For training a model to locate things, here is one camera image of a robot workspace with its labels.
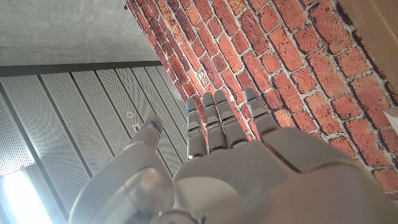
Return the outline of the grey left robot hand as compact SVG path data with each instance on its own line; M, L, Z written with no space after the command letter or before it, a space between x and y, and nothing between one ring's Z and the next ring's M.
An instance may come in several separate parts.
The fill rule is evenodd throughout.
M254 90L244 97L259 138L249 140L222 91L206 93L206 127L187 100L187 161L169 176L149 118L78 195L70 223L396 223L397 205L339 149L281 128Z

